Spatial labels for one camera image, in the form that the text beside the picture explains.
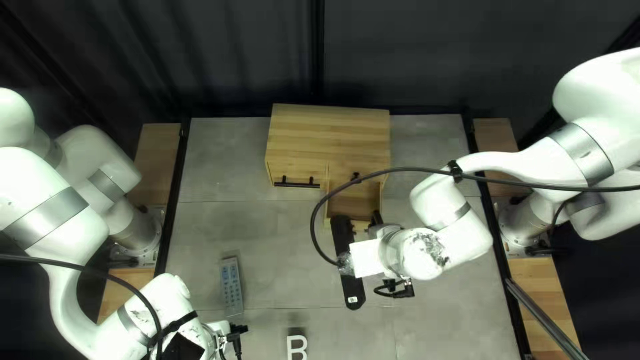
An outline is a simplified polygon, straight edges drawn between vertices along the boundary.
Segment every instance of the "cable clip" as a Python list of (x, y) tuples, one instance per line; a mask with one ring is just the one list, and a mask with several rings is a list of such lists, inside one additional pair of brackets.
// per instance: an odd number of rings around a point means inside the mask
[(449, 169), (451, 169), (451, 176), (453, 176), (453, 181), (457, 184), (462, 181), (462, 168), (458, 166), (456, 160), (451, 160), (447, 163)]

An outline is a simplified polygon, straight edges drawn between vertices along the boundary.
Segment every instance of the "black handle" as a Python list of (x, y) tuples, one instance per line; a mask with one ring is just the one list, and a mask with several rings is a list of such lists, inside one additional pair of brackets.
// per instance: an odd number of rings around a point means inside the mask
[(283, 175), (282, 176), (282, 181), (281, 182), (274, 182), (273, 186), (282, 186), (284, 188), (311, 188), (311, 189), (320, 189), (320, 184), (314, 184), (314, 177), (310, 176), (309, 177), (309, 184), (305, 184), (305, 183), (288, 183), (287, 182), (287, 176)]

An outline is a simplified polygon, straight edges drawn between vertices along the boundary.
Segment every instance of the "black backdrop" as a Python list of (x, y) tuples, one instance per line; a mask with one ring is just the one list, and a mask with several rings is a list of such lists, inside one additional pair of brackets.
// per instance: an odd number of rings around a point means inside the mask
[[(20, 92), (50, 135), (94, 124), (130, 156), (144, 123), (267, 116), (273, 102), (394, 113), (464, 104), (509, 117), (521, 138), (558, 79), (603, 53), (639, 10), (637, 0), (4, 0), (0, 86)], [(592, 359), (611, 358), (604, 340), (620, 333), (602, 329), (640, 318), (629, 311), (640, 284), (618, 279), (637, 273), (623, 254), (634, 234), (603, 245), (567, 234), (575, 251), (556, 259)], [(581, 270), (597, 263), (596, 274)], [(14, 311), (2, 314), (0, 349), (77, 357), (48, 317), (44, 272), (1, 266), (0, 306)], [(636, 358), (637, 337), (617, 338), (616, 357)]]

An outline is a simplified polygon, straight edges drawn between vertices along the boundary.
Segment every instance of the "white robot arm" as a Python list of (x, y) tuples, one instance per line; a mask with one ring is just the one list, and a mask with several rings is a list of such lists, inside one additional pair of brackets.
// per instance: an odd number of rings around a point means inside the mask
[[(513, 153), (478, 152), (458, 159), (466, 174), (505, 172), (522, 181), (581, 187), (640, 184), (640, 48), (579, 65), (558, 83), (554, 106), (568, 124), (529, 148)], [(518, 206), (500, 214), (502, 237), (533, 245), (552, 223), (570, 220), (585, 239), (602, 239), (640, 224), (640, 191), (574, 192), (534, 188)], [(374, 229), (375, 238), (351, 244), (357, 277), (432, 279), (487, 252), (493, 240), (455, 187), (453, 177), (435, 174), (410, 194), (425, 228)]]
[[(25, 149), (0, 148), (0, 237), (34, 258), (84, 265), (108, 234), (108, 227), (88, 203), (43, 159)], [(64, 338), (89, 359), (141, 359), (156, 327), (137, 297), (128, 300), (101, 325), (80, 309), (79, 271), (42, 265), (49, 275), (51, 315)], [(158, 314), (161, 327), (193, 311), (189, 290), (179, 277), (162, 274), (142, 290)], [(165, 334), (163, 348), (180, 334), (210, 359), (230, 332), (226, 321), (203, 324), (197, 317)]]
[(35, 125), (29, 104), (0, 88), (0, 147), (28, 149), (46, 160), (107, 223), (111, 238), (129, 255), (152, 250), (159, 221), (131, 206), (129, 193), (142, 176), (129, 157), (100, 129), (82, 125), (51, 140)]

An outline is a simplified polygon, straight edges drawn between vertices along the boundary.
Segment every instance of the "white label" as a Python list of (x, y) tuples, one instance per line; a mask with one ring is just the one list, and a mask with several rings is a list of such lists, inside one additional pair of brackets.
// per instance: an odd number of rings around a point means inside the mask
[[(299, 348), (293, 348), (293, 341), (300, 340), (302, 341), (302, 346)], [(302, 360), (307, 360), (307, 352), (305, 349), (307, 348), (307, 338), (302, 335), (291, 335), (287, 336), (287, 358), (288, 360), (293, 360), (293, 354), (299, 353), (302, 354)]]

